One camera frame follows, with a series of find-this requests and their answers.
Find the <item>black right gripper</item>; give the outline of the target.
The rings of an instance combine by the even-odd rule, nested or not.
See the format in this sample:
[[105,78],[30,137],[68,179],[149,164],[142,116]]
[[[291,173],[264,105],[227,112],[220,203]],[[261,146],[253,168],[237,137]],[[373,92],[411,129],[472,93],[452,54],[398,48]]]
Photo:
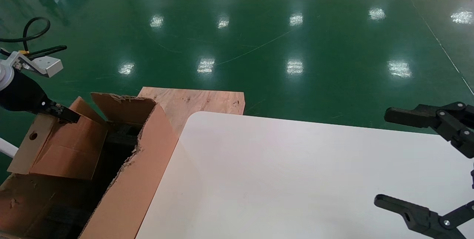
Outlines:
[[[384,120],[415,128],[432,128],[466,158],[474,157],[472,105],[463,102],[444,106],[419,104],[412,110],[390,107],[385,111]],[[471,171],[471,178],[474,189],[474,169]],[[427,207],[387,195],[376,195],[374,205],[401,215],[409,230],[432,239],[464,239],[465,236],[458,227],[474,217],[473,201],[443,216]]]

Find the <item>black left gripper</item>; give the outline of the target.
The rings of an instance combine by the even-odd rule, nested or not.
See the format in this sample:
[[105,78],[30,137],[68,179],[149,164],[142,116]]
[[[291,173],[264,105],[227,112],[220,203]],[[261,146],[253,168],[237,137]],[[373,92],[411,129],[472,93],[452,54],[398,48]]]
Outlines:
[[50,114],[67,123],[77,123],[81,115],[48,98],[36,81],[13,70],[10,84],[0,91],[0,106],[8,111]]

